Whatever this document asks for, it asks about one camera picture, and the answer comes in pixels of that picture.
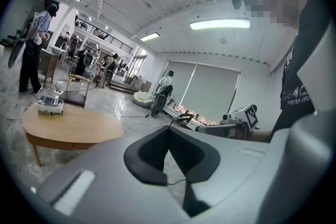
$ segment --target glossy floor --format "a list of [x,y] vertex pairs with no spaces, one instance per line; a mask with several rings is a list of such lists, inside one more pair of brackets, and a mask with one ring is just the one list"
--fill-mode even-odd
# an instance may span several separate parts
[[[31,145],[26,139],[19,119],[24,111],[41,95],[51,96],[50,92],[56,87],[47,80],[46,87],[38,94],[19,93],[18,81],[20,63],[8,69],[7,61],[9,51],[4,50],[0,56],[0,108],[1,112],[11,120],[0,115],[0,152],[3,160],[8,165],[10,171],[18,180],[28,187],[37,187],[52,172],[65,165],[70,160],[80,154],[80,152],[52,150],[49,148],[38,147],[42,167],[38,167],[35,162],[34,153]],[[54,83],[58,84],[60,90],[66,88],[68,79],[69,65],[62,64],[62,69],[56,69]],[[74,82],[70,84],[71,90],[85,89],[86,83]],[[159,114],[157,118],[122,118],[121,116],[145,116],[149,110],[141,108],[132,102],[132,95],[114,91],[111,89],[95,88],[95,84],[90,85],[88,92],[87,105],[85,109],[107,112],[115,115],[124,129],[124,135],[132,135],[135,132],[155,126],[167,125],[170,119]],[[168,175],[169,183],[174,183],[183,179],[184,176],[178,168],[170,153],[165,159],[164,172]],[[181,204],[184,196],[185,182],[169,186],[175,199]]]

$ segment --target roller blind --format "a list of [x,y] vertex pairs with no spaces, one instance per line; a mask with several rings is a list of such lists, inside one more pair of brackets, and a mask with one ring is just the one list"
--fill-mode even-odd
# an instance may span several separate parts
[[168,63],[168,66],[163,76],[167,76],[170,70],[174,71],[174,85],[171,97],[174,99],[176,104],[180,104],[182,96],[184,95],[184,92],[190,81],[191,75],[194,72],[195,66],[195,63],[187,62],[170,61]]
[[238,77],[238,71],[197,65],[181,105],[219,122],[231,105]]

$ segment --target wooden table leg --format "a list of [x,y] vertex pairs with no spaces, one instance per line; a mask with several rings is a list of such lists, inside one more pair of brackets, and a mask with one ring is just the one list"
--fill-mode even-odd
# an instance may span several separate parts
[[34,155],[35,155],[36,163],[37,163],[37,165],[39,167],[41,167],[41,161],[40,161],[40,157],[38,156],[36,145],[32,144],[32,146],[33,146],[33,150],[34,150]]

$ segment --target metal railing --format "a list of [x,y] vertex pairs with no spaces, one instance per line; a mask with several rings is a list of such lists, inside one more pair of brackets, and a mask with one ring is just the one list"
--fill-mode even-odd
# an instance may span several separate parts
[[86,31],[89,32],[99,38],[101,38],[102,40],[116,46],[117,48],[126,51],[127,53],[131,53],[132,51],[132,47],[126,45],[125,43],[121,42],[120,40],[116,39],[115,37],[112,37],[109,33],[106,33],[105,31],[99,29],[98,27],[88,23],[88,22],[84,22],[83,20],[77,18],[77,20],[75,21],[75,26]]

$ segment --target black t-shirt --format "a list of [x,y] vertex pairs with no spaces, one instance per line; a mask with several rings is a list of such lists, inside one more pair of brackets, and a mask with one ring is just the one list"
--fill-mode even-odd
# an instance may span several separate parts
[[314,112],[314,106],[297,72],[321,40],[331,18],[325,0],[308,0],[300,16],[298,35],[293,43],[289,66],[284,68],[281,91],[282,112],[269,137],[290,128],[299,118]]

